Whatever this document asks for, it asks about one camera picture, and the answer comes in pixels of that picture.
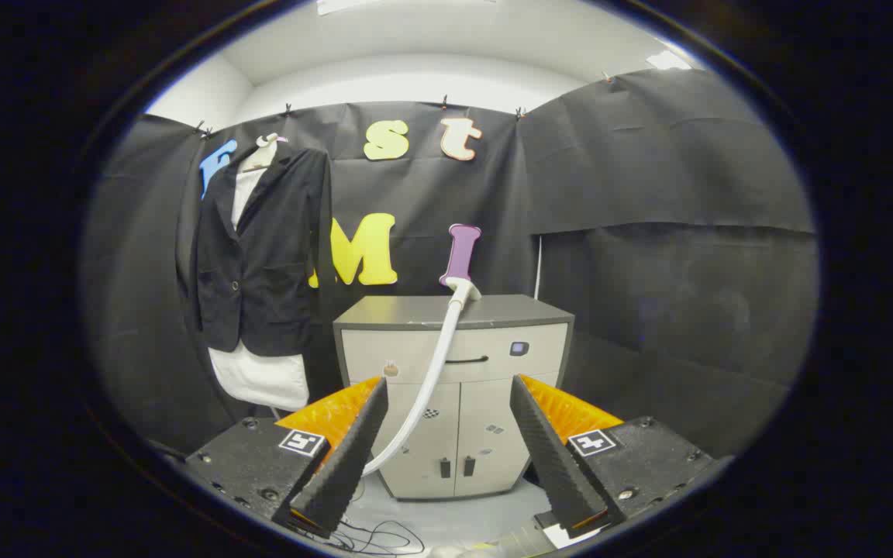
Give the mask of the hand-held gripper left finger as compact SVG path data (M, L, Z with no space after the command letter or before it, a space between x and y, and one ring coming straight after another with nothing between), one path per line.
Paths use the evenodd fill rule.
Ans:
M248 417L185 459L220 498L283 529L330 537L362 479L389 407L382 377L281 419Z

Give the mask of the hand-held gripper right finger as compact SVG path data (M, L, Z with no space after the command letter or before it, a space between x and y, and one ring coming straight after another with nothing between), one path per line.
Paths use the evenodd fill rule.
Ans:
M510 408L555 522L570 536L637 522L704 484L715 458L658 418L617 418L519 374Z

